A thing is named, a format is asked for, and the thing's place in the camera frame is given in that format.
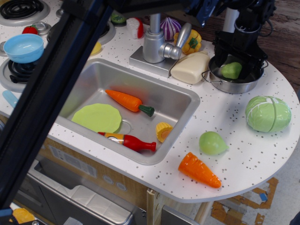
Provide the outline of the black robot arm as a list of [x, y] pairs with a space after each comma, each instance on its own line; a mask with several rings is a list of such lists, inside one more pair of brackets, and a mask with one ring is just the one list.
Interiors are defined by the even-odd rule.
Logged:
[[184, 9], [201, 24], [224, 7], [254, 10], [256, 24], [272, 16], [274, 1], [66, 0], [58, 30], [0, 135], [0, 207], [8, 210], [113, 11], [140, 16]]

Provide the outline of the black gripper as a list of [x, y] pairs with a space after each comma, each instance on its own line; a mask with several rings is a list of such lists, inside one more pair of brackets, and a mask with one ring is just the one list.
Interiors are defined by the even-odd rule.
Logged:
[[[258, 46], [257, 39], [265, 23], [270, 23], [270, 17], [276, 10], [273, 0], [224, 0], [223, 6], [236, 9], [239, 16], [235, 22], [233, 38], [234, 49], [242, 65], [238, 79], [257, 80], [261, 77], [267, 54]], [[229, 45], [215, 45], [215, 64], [221, 67], [228, 57]]]

